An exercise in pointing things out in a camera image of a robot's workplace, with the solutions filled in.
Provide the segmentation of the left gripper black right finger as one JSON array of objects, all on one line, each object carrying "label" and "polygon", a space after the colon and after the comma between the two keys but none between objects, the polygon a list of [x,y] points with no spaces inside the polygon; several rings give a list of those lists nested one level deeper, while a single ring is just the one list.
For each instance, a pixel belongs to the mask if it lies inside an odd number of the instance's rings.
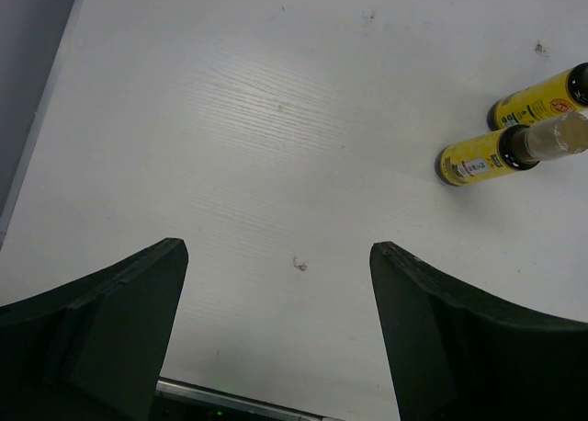
[{"label": "left gripper black right finger", "polygon": [[391,242],[373,291],[403,420],[584,420],[587,326],[508,302]]}]

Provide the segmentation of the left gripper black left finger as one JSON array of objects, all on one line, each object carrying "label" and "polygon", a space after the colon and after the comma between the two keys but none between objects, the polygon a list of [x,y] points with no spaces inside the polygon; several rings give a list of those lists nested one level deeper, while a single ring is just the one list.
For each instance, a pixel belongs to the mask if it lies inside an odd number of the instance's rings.
[{"label": "left gripper black left finger", "polygon": [[185,242],[165,238],[2,306],[2,419],[147,419],[187,265]]}]

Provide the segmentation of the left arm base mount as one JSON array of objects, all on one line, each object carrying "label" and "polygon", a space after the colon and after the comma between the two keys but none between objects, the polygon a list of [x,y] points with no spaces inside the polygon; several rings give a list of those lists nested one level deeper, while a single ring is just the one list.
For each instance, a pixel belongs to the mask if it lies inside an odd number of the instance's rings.
[{"label": "left arm base mount", "polygon": [[149,420],[333,420],[301,409],[160,378]]}]

